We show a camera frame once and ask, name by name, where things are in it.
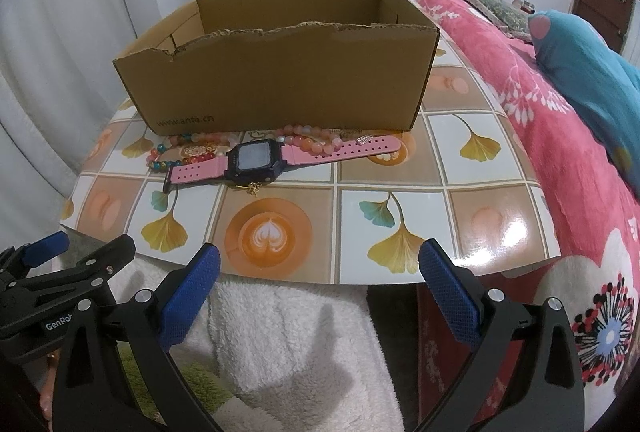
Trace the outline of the pink strap smart watch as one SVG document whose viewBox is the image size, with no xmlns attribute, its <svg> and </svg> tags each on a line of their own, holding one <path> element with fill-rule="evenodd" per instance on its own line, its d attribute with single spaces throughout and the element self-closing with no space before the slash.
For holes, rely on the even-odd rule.
<svg viewBox="0 0 640 432">
<path fill-rule="evenodd" d="M 306 152 L 299 146 L 277 140 L 253 140 L 236 145 L 226 154 L 196 163 L 172 164 L 165 175 L 163 193 L 182 186 L 224 182 L 236 187 L 262 186 L 274 182 L 283 172 L 306 166 L 392 154 L 401 148 L 399 138 L 391 135 L 360 136 L 344 140 L 327 154 Z"/>
</svg>

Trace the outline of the small gold chain pendant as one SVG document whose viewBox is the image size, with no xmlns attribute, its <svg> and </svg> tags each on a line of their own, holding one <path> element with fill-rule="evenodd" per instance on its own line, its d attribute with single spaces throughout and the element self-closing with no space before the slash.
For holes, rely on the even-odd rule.
<svg viewBox="0 0 640 432">
<path fill-rule="evenodd" d="M 237 189 L 241 189 L 250 196 L 257 197 L 259 191 L 265 186 L 265 182 L 249 182 L 247 185 L 238 185 Z"/>
</svg>

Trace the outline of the pink floral blanket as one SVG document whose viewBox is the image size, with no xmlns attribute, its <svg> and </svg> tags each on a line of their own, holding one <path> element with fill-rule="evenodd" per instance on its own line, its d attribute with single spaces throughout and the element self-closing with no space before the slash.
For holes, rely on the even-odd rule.
<svg viewBox="0 0 640 432">
<path fill-rule="evenodd" d="M 556 296 L 575 333 L 585 426 L 626 389 L 639 358 L 639 204 L 604 147 L 538 71 L 531 46 L 507 38 L 463 0 L 418 0 L 508 116 L 532 162 L 559 244 L 550 260 L 484 277 L 507 296 Z"/>
</svg>

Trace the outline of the patterned tile table cover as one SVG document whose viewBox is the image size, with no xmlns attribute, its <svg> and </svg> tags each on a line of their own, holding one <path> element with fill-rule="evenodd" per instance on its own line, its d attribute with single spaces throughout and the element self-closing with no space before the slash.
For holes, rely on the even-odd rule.
<svg viewBox="0 0 640 432">
<path fill-rule="evenodd" d="M 474 273 L 512 272 L 560 246 L 522 143 L 448 36 L 396 152 L 288 172 L 256 194 L 221 184 L 171 194 L 146 164 L 158 144 L 130 102 L 96 140 L 61 215 L 103 241 L 185 263 L 204 242 L 226 273 L 320 284 L 406 284 L 433 238 Z"/>
</svg>

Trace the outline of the blue plush pillow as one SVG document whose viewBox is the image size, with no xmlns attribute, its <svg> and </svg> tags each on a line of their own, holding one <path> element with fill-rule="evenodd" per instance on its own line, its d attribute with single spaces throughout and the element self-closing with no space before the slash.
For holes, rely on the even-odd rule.
<svg viewBox="0 0 640 432">
<path fill-rule="evenodd" d="M 577 15 L 528 18 L 539 69 L 568 101 L 630 189 L 639 192 L 639 69 Z"/>
</svg>

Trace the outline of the grey patterned pillow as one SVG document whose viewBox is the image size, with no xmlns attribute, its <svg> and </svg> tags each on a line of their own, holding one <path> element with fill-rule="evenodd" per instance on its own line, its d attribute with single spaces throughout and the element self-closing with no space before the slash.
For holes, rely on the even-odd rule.
<svg viewBox="0 0 640 432">
<path fill-rule="evenodd" d="M 503 0 L 465 0 L 495 27 L 511 38 L 529 39 L 529 14 Z"/>
</svg>

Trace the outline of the brown cardboard box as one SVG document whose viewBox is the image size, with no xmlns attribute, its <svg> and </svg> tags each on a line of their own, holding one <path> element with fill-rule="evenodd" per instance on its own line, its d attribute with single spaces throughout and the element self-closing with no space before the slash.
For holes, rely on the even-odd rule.
<svg viewBox="0 0 640 432">
<path fill-rule="evenodd" d="M 156 134 L 405 131 L 439 40 L 410 0 L 194 0 L 114 61 Z"/>
</svg>

